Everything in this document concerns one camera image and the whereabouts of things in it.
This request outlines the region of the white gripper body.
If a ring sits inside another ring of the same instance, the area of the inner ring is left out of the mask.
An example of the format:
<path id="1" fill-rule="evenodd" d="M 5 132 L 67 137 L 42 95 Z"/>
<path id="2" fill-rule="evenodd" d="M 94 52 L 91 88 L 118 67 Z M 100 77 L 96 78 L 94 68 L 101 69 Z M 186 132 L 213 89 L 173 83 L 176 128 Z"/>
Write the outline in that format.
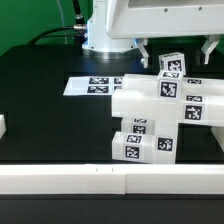
<path id="1" fill-rule="evenodd" d="M 108 0 L 111 38 L 224 34 L 224 0 Z"/>

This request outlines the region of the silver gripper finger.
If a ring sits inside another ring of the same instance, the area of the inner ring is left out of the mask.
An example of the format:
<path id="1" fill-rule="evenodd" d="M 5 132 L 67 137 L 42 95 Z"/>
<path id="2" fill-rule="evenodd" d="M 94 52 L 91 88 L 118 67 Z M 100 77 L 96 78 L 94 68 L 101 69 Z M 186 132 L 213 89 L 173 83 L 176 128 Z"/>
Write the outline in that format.
<path id="1" fill-rule="evenodd" d="M 201 48 L 201 63 L 206 65 L 209 63 L 210 54 L 216 48 L 220 41 L 219 35 L 207 35 L 206 41 Z"/>
<path id="2" fill-rule="evenodd" d="M 148 44 L 147 39 L 138 39 L 137 40 L 137 46 L 139 48 L 139 51 L 142 54 L 141 63 L 143 64 L 144 68 L 148 67 L 148 59 L 149 59 L 149 54 L 148 54 L 147 50 L 145 49 L 145 46 L 147 44 Z"/>

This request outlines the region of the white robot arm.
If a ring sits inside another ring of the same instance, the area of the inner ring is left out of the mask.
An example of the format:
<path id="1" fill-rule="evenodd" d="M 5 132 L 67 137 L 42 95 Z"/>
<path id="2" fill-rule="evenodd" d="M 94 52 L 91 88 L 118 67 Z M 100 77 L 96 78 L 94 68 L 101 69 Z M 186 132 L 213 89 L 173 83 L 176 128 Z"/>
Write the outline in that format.
<path id="1" fill-rule="evenodd" d="M 224 34 L 224 0 L 93 0 L 87 54 L 118 58 L 135 48 L 148 65 L 149 38 L 202 36 L 204 63 Z"/>

